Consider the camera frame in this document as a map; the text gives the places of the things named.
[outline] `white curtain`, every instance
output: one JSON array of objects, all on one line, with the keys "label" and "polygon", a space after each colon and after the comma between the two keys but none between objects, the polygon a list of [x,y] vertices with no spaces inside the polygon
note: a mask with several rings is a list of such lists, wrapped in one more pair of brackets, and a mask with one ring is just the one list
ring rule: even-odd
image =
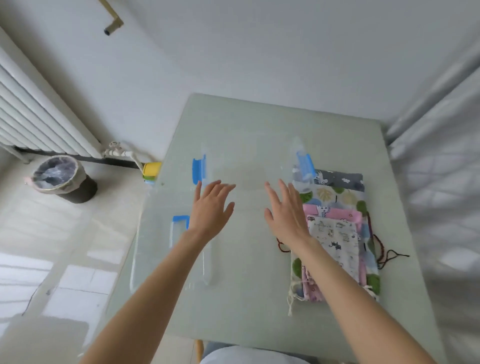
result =
[{"label": "white curtain", "polygon": [[452,363],[480,363],[480,41],[386,133]]}]

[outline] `white radiator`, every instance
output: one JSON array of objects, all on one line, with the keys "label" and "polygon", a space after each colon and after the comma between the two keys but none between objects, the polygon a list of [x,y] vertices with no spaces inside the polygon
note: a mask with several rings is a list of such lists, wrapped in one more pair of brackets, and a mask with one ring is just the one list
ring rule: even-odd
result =
[{"label": "white radiator", "polygon": [[100,143],[1,28],[0,143],[102,158]]}]

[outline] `white tile floor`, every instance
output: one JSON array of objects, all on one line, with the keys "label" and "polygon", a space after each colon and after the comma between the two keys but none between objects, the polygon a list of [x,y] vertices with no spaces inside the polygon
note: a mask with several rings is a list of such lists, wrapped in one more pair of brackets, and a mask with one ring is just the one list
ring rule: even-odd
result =
[{"label": "white tile floor", "polygon": [[[0,175],[0,364],[76,363],[104,324],[148,186],[138,170],[82,162],[98,192],[75,205],[24,184],[47,158],[33,157]],[[153,362],[192,353],[193,340],[165,337]]]}]

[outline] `right hand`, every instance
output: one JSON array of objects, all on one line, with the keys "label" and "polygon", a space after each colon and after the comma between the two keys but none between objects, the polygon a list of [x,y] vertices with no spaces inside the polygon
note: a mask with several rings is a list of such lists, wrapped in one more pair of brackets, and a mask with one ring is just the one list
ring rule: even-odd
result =
[{"label": "right hand", "polygon": [[300,194],[293,184],[289,183],[287,187],[282,180],[278,180],[278,185],[282,193],[282,201],[270,184],[265,182],[265,190],[270,197],[272,210],[266,208],[264,216],[272,233],[283,244],[294,249],[297,242],[310,238],[307,220],[303,213]]}]

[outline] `left hand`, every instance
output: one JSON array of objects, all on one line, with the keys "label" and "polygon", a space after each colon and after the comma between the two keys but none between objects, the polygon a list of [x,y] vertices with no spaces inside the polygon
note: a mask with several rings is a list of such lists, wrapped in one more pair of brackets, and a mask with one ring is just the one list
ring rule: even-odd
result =
[{"label": "left hand", "polygon": [[232,216],[235,203],[230,202],[225,211],[224,207],[228,194],[235,186],[218,180],[207,185],[200,196],[202,182],[198,182],[188,230],[198,233],[203,243],[207,244],[216,237]]}]

